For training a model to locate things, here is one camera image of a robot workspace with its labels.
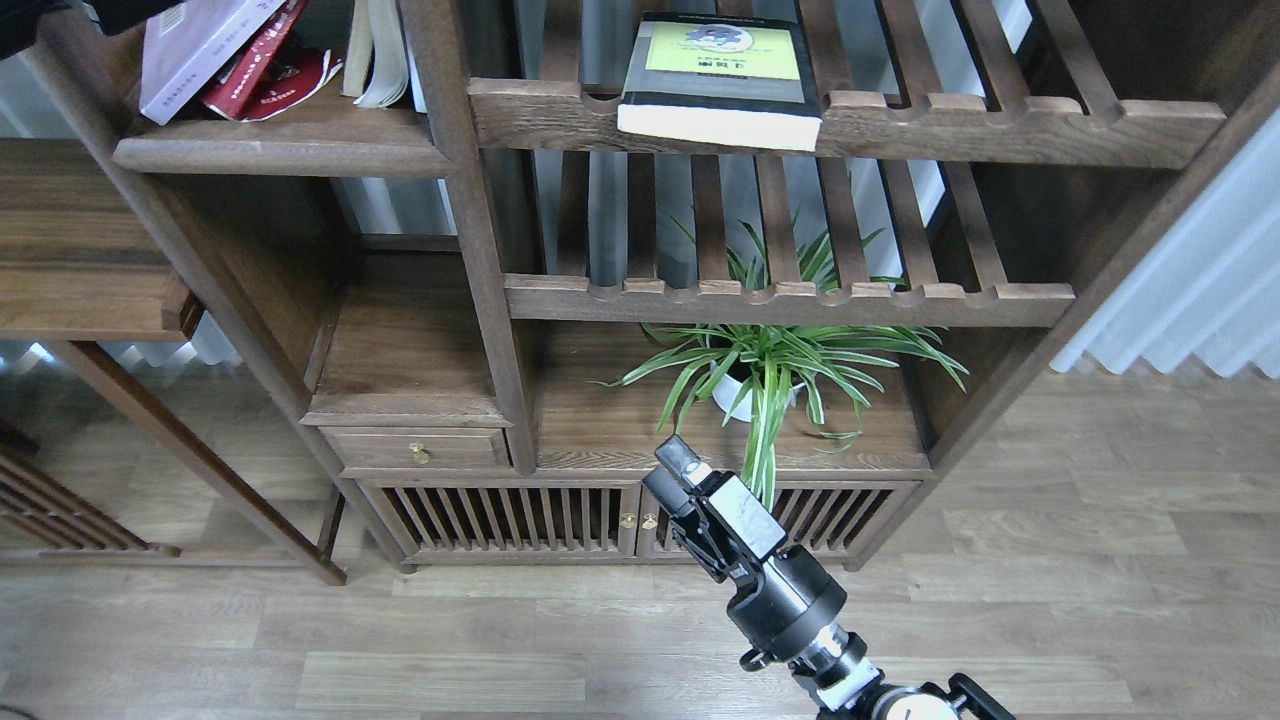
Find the white flower pot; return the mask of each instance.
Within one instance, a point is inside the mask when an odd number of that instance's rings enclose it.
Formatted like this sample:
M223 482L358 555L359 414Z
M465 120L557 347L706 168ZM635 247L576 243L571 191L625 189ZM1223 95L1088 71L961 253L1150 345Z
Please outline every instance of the white flower pot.
M800 395L800 388L803 387L804 383L800 383L791 388L791 402L790 402L791 407L795 407L796 396ZM712 397L716 398L716 405L718 405L721 410L728 413L730 418L733 418L735 420L741 420L744 423L750 423L753 413L751 396L755 391L748 391L746 395L742 396L741 402L739 402L737 406L733 407L732 411L730 411L730 405L733 404L733 398L737 397L737 393L741 389L742 389L742 383L737 382L736 379L726 374L723 378L719 379L718 383L716 383L716 387L712 389Z

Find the white book pages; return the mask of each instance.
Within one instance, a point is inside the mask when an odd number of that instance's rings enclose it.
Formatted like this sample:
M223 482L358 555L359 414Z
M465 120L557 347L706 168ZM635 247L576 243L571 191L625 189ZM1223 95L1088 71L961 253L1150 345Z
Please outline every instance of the white book pages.
M365 92L369 65L374 59L374 29L369 24L369 0L356 0L351 10L351 38L347 40L342 94L360 97Z
M385 108L408 88L408 58L404 33L394 0L367 0L374 33L374 73L365 94L356 99L360 108Z

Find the wooden shelf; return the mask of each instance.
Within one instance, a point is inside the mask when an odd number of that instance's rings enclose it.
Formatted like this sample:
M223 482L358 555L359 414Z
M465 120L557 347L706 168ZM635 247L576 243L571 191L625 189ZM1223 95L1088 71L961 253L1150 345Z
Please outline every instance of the wooden shelf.
M858 91L829 0L799 4L823 113L817 155L954 161L1184 168L1226 119L1212 102L1116 97L1066 0L1029 3L1083 99L1032 95L987 1L957 0L961 28L986 97L942 91L915 9L882 3L881 19L900 96ZM564 24L562 13L548 22ZM557 56L577 41L548 27ZM471 81L481 147L628 152L759 152L621 133L616 91L591 94L572 78Z
M366 255L328 347L308 425L508 424L456 254Z
M362 109L330 82L261 123L140 120L113 159L145 173L442 178L453 168L431 143L426 115Z
M547 346L538 393L543 438L539 468L590 468L602 473L653 469L653 451L669 432L663 428L663 434L655 437L654 424L673 375L657 373L621 388L594 380L616 380L662 346L635 324L625 323L553 323ZM818 436L804 407L788 413L777 443L781 479L913 479L931 474L901 375L886 372L876 377L886 392L872 389L868 395L872 409L863 414L864 434L842 454L823 452L838 443ZM826 397L835 401L836 391ZM832 402L827 413L831 432L856 427L851 404ZM713 466L740 468L748 424L731 420L722 428L722 418L713 402L699 402L681 434Z
M79 142L0 140L0 337L191 337L200 302Z
M692 159L695 234L699 282L675 288L658 279L653 158L632 155L628 172L630 277L602 287L582 275L586 242L586 163L566 154L561 205L559 256L568 266L559 275L507 274L507 301L513 318L673 323L884 324L942 327L1050 327L1075 295L1057 283L1010 282L987 223L978 190L964 163L943 163L950 206L960 218L963 238L931 245L920 218L906 163L882 160L881 181L910 287L891 290L872 283L845 164L817 159L840 287L819 292L799 281L796 243L787 206L786 174L777 156L758 156L763 236L769 250L773 284L749 292L730 279L721 200L719 164L714 155Z

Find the book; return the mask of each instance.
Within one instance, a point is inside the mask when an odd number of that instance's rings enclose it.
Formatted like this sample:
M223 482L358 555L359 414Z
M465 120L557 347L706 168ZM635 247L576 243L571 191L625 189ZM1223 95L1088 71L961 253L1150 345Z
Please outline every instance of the book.
M206 108L230 120L244 115L244 108L253 99L259 83L306 4L306 0L285 0L280 5L244 51L228 63L227 70L201 95Z
M410 60L394 0L356 0L342 94L355 97L358 108L387 108L408 86Z
M266 77L257 85L253 97L237 119L252 123L274 118L315 95L338 74L339 69L342 60L335 60L332 50L321 51L291 44L276 55Z
M200 92L284 0L187 0L147 20L138 109L159 124Z
M717 145L813 151L818 86L796 23L645 13L618 129Z

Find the drawer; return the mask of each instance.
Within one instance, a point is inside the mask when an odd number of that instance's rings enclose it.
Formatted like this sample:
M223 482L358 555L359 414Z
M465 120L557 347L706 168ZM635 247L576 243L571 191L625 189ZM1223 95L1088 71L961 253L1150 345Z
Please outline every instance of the drawer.
M320 428L347 469L509 466L502 428Z

